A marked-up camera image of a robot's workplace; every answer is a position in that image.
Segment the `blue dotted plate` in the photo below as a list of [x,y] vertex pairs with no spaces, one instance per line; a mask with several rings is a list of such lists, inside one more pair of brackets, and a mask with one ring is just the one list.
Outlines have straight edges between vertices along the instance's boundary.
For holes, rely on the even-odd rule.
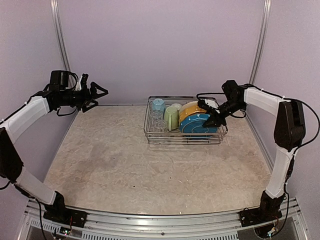
[[187,116],[179,123],[179,131],[183,136],[191,140],[206,140],[218,131],[217,127],[203,127],[210,117],[206,113],[195,113]]

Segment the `yellow dotted plate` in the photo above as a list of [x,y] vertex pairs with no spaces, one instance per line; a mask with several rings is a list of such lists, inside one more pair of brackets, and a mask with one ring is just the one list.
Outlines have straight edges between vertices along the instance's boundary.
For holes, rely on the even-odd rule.
[[198,106],[198,102],[197,101],[191,101],[191,102],[188,102],[186,104],[184,104],[180,110],[179,110],[179,113],[182,113],[186,108],[189,108],[189,107],[193,107],[193,106]]
[[182,113],[179,113],[179,122],[182,122],[185,118],[198,114],[198,113],[206,113],[207,111],[200,108],[199,106],[192,106],[186,108]]

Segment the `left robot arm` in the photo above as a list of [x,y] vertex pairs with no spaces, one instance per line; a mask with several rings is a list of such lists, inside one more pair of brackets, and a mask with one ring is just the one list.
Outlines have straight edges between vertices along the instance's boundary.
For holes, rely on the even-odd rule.
[[78,77],[71,71],[53,70],[44,90],[32,95],[22,107],[0,121],[0,176],[37,199],[61,223],[70,218],[64,197],[25,168],[15,143],[40,118],[53,111],[59,112],[61,107],[85,113],[98,106],[97,100],[109,92],[95,82],[88,84],[88,78],[86,73]]

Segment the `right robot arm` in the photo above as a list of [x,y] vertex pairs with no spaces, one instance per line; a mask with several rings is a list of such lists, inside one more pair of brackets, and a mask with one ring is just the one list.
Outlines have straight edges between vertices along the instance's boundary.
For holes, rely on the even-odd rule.
[[226,126],[226,117],[246,110],[248,105],[276,117],[273,132],[276,156],[269,183],[262,193],[259,207],[243,213],[251,214],[260,222],[279,218],[286,185],[293,172],[295,153],[306,135],[303,106],[297,100],[268,93],[249,83],[238,85],[235,80],[227,80],[222,85],[222,90],[227,101],[219,106],[214,106],[200,95],[196,96],[198,106],[210,115],[204,122],[204,127]]

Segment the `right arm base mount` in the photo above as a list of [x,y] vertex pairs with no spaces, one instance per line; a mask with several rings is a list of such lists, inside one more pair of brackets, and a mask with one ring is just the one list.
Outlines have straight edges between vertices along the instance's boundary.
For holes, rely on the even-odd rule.
[[245,208],[238,214],[242,227],[266,223],[280,219],[283,216],[280,210],[276,210],[275,212],[262,212],[258,207],[252,209]]

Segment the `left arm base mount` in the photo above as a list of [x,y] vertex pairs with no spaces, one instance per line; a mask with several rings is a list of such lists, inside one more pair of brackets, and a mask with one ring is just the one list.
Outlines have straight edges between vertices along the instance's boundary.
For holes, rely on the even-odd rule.
[[67,208],[64,213],[45,211],[43,218],[71,227],[84,228],[88,213],[81,210]]

